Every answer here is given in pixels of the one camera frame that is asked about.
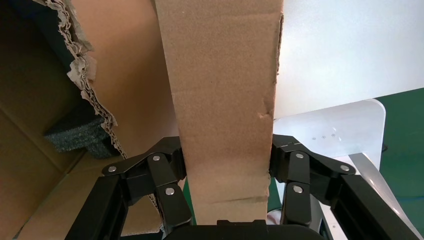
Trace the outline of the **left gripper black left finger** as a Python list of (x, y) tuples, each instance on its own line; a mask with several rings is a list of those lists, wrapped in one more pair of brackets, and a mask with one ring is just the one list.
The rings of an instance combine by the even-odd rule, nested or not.
[(192, 213), (178, 181), (187, 175), (177, 136), (164, 137), (147, 152), (102, 170), (66, 235), (67, 240), (118, 240), (129, 207), (154, 195), (164, 235), (191, 225)]

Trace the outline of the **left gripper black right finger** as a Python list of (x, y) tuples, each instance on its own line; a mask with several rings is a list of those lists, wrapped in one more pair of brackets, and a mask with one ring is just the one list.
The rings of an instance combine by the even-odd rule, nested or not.
[(417, 239), (352, 165), (312, 152), (293, 136), (272, 137), (269, 174), (285, 183), (283, 225), (308, 228), (315, 197), (330, 207), (349, 240)]

